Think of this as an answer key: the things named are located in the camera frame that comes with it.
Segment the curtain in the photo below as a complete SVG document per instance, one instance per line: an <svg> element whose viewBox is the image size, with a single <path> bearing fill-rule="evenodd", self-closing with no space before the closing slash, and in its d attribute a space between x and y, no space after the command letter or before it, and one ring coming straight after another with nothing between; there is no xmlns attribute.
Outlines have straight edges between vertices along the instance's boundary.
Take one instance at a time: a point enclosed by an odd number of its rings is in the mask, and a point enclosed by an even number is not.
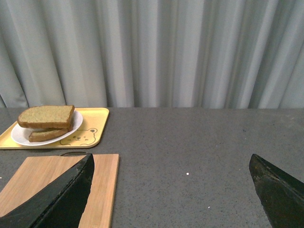
<svg viewBox="0 0 304 228"><path fill-rule="evenodd" d="M0 107L304 107L303 0L0 0Z"/></svg>

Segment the bread slice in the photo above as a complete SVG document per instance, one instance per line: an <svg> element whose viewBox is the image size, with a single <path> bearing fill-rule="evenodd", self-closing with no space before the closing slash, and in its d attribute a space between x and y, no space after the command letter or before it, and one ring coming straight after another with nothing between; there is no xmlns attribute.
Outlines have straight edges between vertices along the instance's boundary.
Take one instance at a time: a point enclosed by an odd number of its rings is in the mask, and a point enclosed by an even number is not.
<svg viewBox="0 0 304 228"><path fill-rule="evenodd" d="M26 128L60 128L70 126L74 105L44 105L28 108L18 117L20 127Z"/></svg>
<svg viewBox="0 0 304 228"><path fill-rule="evenodd" d="M28 141L33 143L33 142L43 142L43 141L52 140L70 132L71 130L73 130L72 125L70 125L69 128L62 128L62 129L48 128L43 131L33 131L29 135Z"/></svg>

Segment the cartoon bear face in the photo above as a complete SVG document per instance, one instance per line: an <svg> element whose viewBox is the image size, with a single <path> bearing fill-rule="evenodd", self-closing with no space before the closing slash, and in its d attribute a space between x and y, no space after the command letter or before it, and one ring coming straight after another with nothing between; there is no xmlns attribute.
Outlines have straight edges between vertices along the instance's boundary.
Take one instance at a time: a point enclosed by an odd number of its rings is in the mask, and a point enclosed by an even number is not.
<svg viewBox="0 0 304 228"><path fill-rule="evenodd" d="M95 133L96 128L90 128L89 130L77 130L67 138L60 140L61 145L90 145L96 141Z"/></svg>

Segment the table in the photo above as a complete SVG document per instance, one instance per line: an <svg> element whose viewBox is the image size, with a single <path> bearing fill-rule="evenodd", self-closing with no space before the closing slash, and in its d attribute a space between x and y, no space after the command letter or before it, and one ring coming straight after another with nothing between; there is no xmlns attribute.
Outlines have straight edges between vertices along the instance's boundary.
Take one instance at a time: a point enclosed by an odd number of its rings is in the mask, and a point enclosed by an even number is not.
<svg viewBox="0 0 304 228"><path fill-rule="evenodd" d="M23 110L0 108L0 133ZM270 228L253 153L304 181L302 109L109 110L100 143L82 151L120 155L113 228ZM0 150L0 190L26 157L68 151Z"/></svg>

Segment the plate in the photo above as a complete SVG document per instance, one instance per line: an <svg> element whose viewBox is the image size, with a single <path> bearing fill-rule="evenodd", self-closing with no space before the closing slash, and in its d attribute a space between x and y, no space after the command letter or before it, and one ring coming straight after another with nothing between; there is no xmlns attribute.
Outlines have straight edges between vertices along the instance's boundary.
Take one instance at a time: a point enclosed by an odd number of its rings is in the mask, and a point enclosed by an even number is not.
<svg viewBox="0 0 304 228"><path fill-rule="evenodd" d="M54 143L57 142L59 140L62 140L66 137L68 137L69 135L73 134L82 124L83 121L83 117L81 115L80 112L78 111L74 111L73 113L73 117L72 117L72 121L73 121L73 130L71 130L70 132L52 139L52 140L48 140L48 141L43 141L43 142L30 142L28 140L28 136L31 134L31 132L33 131L33 129L31 128L23 128L20 127L19 124L16 124L16 126L11 130L11 138L18 144L24 145L24 146L41 146L41 145L46 145L46 144L50 144L50 143Z"/></svg>

